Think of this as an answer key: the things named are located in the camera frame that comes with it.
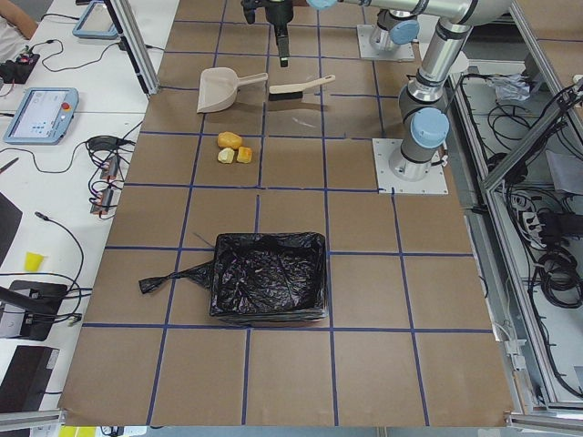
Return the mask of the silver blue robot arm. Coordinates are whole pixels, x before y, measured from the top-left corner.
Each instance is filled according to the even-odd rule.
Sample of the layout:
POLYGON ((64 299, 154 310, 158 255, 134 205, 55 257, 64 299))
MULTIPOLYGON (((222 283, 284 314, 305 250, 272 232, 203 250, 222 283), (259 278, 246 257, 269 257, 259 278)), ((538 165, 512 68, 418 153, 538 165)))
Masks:
POLYGON ((431 167, 435 151, 445 143, 449 121, 440 103, 444 82, 474 27, 505 14, 509 1, 357 1, 358 6, 379 9, 377 24, 388 32, 394 44, 416 38, 397 34, 417 25, 419 15, 438 18, 435 30, 415 77, 399 96, 405 135, 400 148, 389 158, 391 171, 401 180, 420 181, 431 167))
POLYGON ((417 15, 394 9, 381 9, 369 37, 373 56, 382 60, 414 59, 413 41, 420 31, 417 15))

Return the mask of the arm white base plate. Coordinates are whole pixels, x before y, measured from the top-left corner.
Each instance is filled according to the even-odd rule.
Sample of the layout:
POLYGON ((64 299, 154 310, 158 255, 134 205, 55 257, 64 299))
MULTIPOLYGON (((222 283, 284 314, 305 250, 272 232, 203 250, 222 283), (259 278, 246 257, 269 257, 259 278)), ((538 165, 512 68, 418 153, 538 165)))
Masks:
POLYGON ((412 62, 415 59, 412 38, 397 44, 389 31, 377 25, 358 25, 356 32, 361 59, 391 62, 412 62))
POLYGON ((424 164, 408 161, 402 154, 401 139, 374 138, 373 158, 378 190, 383 194, 443 196, 448 194, 442 165, 433 166, 439 155, 424 164))

